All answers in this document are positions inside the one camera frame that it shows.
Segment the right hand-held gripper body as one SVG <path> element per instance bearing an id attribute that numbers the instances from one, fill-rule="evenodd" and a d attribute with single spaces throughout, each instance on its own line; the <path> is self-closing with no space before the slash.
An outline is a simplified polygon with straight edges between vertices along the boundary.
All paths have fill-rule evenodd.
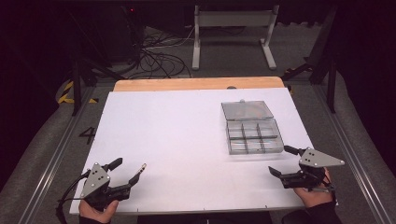
<path id="1" fill-rule="evenodd" d="M 325 173 L 331 166 L 341 166 L 345 162 L 313 148 L 303 148 L 300 156 L 300 170 L 294 174 L 281 175 L 280 180 L 285 189 L 304 188 L 307 190 L 335 190 L 334 184 Z"/>

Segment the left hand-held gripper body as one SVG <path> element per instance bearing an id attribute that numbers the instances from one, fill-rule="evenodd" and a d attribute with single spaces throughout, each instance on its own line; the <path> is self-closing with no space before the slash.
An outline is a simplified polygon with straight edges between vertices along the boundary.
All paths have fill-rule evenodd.
<path id="1" fill-rule="evenodd" d="M 81 192 L 81 198 L 96 210 L 104 210 L 113 201 L 127 200 L 130 196 L 129 184 L 109 186 L 110 176 L 103 166 L 97 162 L 93 165 Z"/>

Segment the clear plastic compartment box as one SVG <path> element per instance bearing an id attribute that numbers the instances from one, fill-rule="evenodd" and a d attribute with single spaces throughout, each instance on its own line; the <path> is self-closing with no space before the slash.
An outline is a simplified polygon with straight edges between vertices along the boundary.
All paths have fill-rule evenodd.
<path id="1" fill-rule="evenodd" d="M 284 143 L 273 113 L 264 101 L 224 102 L 231 155 L 280 153 Z"/>

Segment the person's left hand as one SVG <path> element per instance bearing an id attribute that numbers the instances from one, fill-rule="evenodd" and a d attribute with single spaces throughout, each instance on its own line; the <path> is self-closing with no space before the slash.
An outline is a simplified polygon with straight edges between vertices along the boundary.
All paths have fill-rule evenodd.
<path id="1" fill-rule="evenodd" d="M 107 206 L 107 208 L 103 212 L 101 212 L 91 207 L 87 202 L 81 201 L 79 203 L 78 210 L 79 215 L 82 217 L 87 217 L 102 223 L 107 223 L 111 222 L 111 219 L 117 211 L 118 205 L 118 201 L 113 201 Z"/>

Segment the person's right hand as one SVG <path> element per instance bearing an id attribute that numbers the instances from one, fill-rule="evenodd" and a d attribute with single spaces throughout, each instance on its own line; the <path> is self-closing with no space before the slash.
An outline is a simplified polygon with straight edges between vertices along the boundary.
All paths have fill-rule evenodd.
<path id="1" fill-rule="evenodd" d="M 323 203 L 330 203 L 334 198 L 331 191 L 308 191 L 304 188 L 295 188 L 293 191 L 302 200 L 306 208 L 314 207 Z"/>

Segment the white board sheet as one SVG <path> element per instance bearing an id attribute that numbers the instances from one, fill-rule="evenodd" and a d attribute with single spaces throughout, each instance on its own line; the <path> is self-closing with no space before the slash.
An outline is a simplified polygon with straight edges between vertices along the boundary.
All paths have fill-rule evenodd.
<path id="1" fill-rule="evenodd" d="M 285 88 L 212 91 L 113 91 L 85 162 L 106 164 L 113 186 L 134 175 L 139 182 L 121 214 L 154 215 L 236 210 L 280 210 L 301 206 L 290 189 L 270 175 L 298 170 L 286 153 L 232 155 L 228 150 L 224 102 L 263 101 L 276 119 L 285 144 L 311 141 Z"/>

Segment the yellow black floor tape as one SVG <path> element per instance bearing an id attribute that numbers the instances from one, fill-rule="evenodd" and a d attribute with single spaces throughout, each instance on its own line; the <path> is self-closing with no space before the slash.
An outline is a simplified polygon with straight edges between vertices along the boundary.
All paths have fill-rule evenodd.
<path id="1" fill-rule="evenodd" d="M 68 93 L 71 91 L 73 88 L 74 82 L 72 80 L 69 80 L 68 83 L 64 86 L 64 90 L 58 99 L 59 104 L 73 104 L 75 100 L 73 98 L 68 97 Z"/>

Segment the black tripod stand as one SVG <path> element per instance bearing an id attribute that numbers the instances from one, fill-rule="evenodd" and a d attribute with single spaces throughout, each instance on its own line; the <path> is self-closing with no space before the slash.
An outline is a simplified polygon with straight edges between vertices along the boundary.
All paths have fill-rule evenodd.
<path id="1" fill-rule="evenodd" d="M 95 75 L 92 75 L 88 71 L 89 68 L 99 70 L 107 77 L 111 77 L 115 80 L 123 80 L 123 77 L 105 68 L 104 66 L 100 65 L 98 62 L 94 61 L 83 53 L 79 37 L 79 23 L 74 15 L 70 12 L 67 12 L 67 15 L 69 19 L 69 26 L 65 29 L 66 34 L 64 35 L 64 43 L 69 58 L 72 62 L 71 78 L 74 84 L 73 116 L 76 116 L 82 106 L 81 81 L 84 81 L 89 87 L 94 86 L 97 82 Z"/>

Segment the black equipment with red light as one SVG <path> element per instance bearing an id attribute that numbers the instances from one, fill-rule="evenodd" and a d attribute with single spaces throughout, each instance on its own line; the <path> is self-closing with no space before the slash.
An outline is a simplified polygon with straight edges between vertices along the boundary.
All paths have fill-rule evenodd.
<path id="1" fill-rule="evenodd" d="M 144 40 L 144 25 L 133 7 L 121 6 L 121 46 L 122 54 L 129 63 L 140 60 Z"/>

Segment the white metal stand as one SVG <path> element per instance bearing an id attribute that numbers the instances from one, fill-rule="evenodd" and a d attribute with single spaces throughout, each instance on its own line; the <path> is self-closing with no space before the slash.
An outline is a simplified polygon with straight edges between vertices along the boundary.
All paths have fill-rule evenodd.
<path id="1" fill-rule="evenodd" d="M 265 38 L 260 39 L 263 54 L 270 70 L 276 69 L 276 62 L 270 50 L 270 41 L 275 28 L 279 5 L 272 9 L 256 11 L 204 11 L 199 6 L 194 8 L 194 45 L 191 68 L 200 68 L 201 40 L 200 29 L 204 27 L 259 27 L 267 28 Z"/>

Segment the aluminium floor rail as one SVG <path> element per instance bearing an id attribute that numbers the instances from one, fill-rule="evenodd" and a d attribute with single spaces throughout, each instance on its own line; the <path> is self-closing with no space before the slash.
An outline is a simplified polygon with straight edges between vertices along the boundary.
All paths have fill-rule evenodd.
<path id="1" fill-rule="evenodd" d="M 340 97 L 340 104 L 335 104 L 333 113 L 327 104 L 324 88 L 314 86 L 313 89 L 326 111 L 348 167 L 375 222 L 396 224 L 396 178 L 362 126 L 346 91 L 335 91 L 335 96 Z"/>
<path id="2" fill-rule="evenodd" d="M 50 159 L 41 165 L 44 167 L 43 172 L 40 174 L 35 190 L 29 197 L 29 202 L 25 206 L 21 218 L 18 224 L 32 224 L 37 214 L 37 211 L 43 203 L 47 192 L 50 189 L 50 185 L 56 176 L 56 173 L 60 167 L 64 153 L 69 145 L 73 131 L 75 130 L 78 121 L 83 113 L 86 104 L 89 102 L 89 98 L 92 96 L 94 87 L 85 87 L 82 91 L 81 106 L 78 111 L 74 114 L 65 116 L 66 124 L 62 128 L 62 133 L 59 138 L 56 139 L 56 146 L 50 149 L 48 155 Z"/>

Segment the black metal frame stand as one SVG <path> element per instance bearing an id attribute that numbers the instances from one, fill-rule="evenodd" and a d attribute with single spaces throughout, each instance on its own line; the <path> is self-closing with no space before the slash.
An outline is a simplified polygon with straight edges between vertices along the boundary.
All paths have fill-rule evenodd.
<path id="1" fill-rule="evenodd" d="M 318 85 L 328 76 L 326 104 L 332 113 L 334 108 L 335 80 L 336 80 L 336 63 L 328 50 L 328 40 L 331 33 L 333 20 L 335 18 L 337 6 L 331 7 L 325 21 L 319 31 L 318 38 L 309 54 L 305 63 L 295 69 L 288 69 L 281 77 L 283 81 L 289 80 L 303 71 L 312 70 L 309 78 L 311 84 Z"/>

